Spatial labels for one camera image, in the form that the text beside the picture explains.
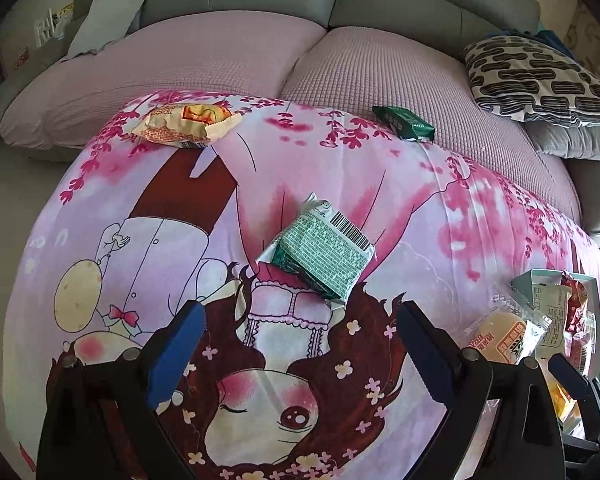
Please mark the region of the orange-yellow snack bag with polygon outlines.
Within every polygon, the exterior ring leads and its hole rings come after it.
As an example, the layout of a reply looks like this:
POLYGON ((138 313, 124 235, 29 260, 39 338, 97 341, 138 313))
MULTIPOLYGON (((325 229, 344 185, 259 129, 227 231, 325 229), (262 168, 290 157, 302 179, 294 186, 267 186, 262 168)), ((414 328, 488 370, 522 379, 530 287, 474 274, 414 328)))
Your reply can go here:
POLYGON ((574 400, 566 389, 555 379, 547 379, 547 388, 554 406, 556 416, 564 422, 573 409, 574 400))

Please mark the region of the red nice snack packet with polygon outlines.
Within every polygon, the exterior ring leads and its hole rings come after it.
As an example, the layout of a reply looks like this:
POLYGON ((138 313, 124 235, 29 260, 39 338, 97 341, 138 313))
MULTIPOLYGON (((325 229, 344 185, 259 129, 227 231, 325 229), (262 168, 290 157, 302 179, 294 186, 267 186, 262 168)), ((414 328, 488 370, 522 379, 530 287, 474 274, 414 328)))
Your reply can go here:
POLYGON ((591 347, 591 334, 588 328, 588 291, 582 282, 566 272, 562 274, 560 284, 570 291, 565 327, 566 357, 573 366, 579 367, 581 361, 588 356, 588 348, 591 347))

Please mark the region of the clear-wrapped round bun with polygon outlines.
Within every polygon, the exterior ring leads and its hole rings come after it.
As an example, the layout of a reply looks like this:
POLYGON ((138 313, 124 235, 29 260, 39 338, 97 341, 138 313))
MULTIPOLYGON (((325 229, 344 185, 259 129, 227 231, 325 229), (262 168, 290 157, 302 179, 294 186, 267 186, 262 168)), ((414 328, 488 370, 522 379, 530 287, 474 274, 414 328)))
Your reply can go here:
POLYGON ((533 356, 552 320, 539 309, 531 307, 505 292, 490 298, 488 312, 464 331, 463 347, 478 350, 488 361, 519 364, 533 356))

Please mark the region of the mint-edged white box lid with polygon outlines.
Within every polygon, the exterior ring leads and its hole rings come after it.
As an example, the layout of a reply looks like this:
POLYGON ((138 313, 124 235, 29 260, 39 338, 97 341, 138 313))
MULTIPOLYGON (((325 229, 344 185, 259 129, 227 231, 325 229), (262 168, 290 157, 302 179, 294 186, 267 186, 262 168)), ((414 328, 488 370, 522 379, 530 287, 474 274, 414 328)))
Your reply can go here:
MULTIPOLYGON (((510 282, 513 290, 524 296, 531 307, 539 309, 552 320, 552 325, 534 352, 535 359, 541 365, 546 383, 548 378, 557 380, 548 370, 550 358, 556 353, 566 356, 565 327, 570 291, 566 286, 560 284, 560 278, 564 272, 533 269, 513 278, 510 282)), ((595 278, 584 274, 569 274, 582 282, 588 291, 588 328, 591 334, 588 356, 581 361, 579 367, 574 366, 574 368, 587 378, 600 378, 600 295, 597 282, 595 278)), ((559 421, 567 434, 582 436, 583 424, 576 400, 574 400, 573 409, 566 420, 562 422, 559 419, 559 421)))

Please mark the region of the green-white brick pattern packet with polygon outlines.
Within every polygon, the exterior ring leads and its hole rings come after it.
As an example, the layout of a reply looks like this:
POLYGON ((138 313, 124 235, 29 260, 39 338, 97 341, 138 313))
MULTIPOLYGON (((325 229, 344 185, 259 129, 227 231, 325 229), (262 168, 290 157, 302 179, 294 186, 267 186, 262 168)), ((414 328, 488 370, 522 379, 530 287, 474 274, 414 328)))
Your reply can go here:
POLYGON ((357 226, 328 200, 310 194, 257 262, 300 278, 325 300, 343 306, 374 257, 375 246, 357 226))

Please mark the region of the pink cartoon print cloth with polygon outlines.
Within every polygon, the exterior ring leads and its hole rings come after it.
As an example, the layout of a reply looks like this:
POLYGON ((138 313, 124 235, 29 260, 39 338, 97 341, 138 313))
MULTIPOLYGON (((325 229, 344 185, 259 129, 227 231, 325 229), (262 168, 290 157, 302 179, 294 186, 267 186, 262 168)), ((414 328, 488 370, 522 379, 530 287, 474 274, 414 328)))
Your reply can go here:
POLYGON ((463 333, 494 283, 533 269, 600 278, 600 252, 577 222, 464 155, 333 108, 141 96, 86 144, 32 228, 4 330, 7 427, 38 470, 61 360, 117 359, 196 300, 206 330, 157 414, 197 477, 399 479, 443 410, 400 341, 396 306, 414 300, 463 333), (242 121, 205 148, 134 136, 175 103, 242 121), (375 246, 344 306, 257 262, 310 194, 375 246))

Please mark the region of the small dark green packet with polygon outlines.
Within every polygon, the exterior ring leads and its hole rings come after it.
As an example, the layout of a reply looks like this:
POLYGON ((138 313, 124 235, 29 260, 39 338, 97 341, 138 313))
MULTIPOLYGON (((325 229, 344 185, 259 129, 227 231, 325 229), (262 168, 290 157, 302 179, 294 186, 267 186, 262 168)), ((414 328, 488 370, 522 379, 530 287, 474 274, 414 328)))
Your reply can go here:
POLYGON ((405 141, 433 141, 436 128, 411 110, 397 106, 373 106, 375 117, 405 141))

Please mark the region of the orange-white candy packet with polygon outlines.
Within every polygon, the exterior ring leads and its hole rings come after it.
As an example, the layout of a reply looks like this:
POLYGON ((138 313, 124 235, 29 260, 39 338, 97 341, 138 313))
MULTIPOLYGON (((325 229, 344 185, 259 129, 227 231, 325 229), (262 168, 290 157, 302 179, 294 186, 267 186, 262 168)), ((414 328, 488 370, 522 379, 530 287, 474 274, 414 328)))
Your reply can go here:
POLYGON ((171 148, 205 148, 242 121, 226 106, 175 103, 155 107, 132 130, 134 136, 171 148))

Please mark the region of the grey cushion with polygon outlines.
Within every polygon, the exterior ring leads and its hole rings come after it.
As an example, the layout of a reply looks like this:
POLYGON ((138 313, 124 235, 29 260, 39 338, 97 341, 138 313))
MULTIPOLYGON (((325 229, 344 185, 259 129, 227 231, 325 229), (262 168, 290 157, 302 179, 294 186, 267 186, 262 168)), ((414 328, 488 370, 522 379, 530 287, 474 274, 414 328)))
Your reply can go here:
POLYGON ((524 131, 539 153, 600 162, 600 126, 564 128, 548 122, 525 122, 524 131))

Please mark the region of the black-white patterned pillow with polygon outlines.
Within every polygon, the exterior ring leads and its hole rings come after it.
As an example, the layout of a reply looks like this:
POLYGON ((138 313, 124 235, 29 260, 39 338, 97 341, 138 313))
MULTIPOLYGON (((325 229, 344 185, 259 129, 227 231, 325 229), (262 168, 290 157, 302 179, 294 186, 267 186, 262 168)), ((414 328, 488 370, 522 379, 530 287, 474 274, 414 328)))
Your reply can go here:
POLYGON ((492 36, 464 51, 478 107, 515 122, 600 126, 600 80, 562 52, 521 36, 492 36))

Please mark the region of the pink waffle blanket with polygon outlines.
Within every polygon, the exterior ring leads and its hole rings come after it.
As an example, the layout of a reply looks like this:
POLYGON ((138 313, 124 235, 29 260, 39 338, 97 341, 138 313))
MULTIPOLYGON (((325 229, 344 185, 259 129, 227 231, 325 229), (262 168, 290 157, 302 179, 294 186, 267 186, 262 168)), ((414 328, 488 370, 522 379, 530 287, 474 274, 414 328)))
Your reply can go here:
POLYGON ((327 106, 364 118, 408 108, 437 142, 579 219, 564 163, 535 151, 516 122, 480 110, 465 66, 415 40, 363 27, 223 11, 171 18, 96 54, 52 41, 0 85, 0 135, 31 150, 82 148, 126 103, 161 90, 206 90, 327 106))

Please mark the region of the light grey small pillow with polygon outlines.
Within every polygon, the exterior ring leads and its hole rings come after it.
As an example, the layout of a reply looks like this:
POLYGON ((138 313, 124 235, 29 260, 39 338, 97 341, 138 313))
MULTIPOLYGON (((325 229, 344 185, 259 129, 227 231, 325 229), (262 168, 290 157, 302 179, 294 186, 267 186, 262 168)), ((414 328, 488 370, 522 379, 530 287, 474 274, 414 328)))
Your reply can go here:
POLYGON ((93 0, 85 20, 73 37, 66 59, 96 54, 128 32, 145 0, 93 0))

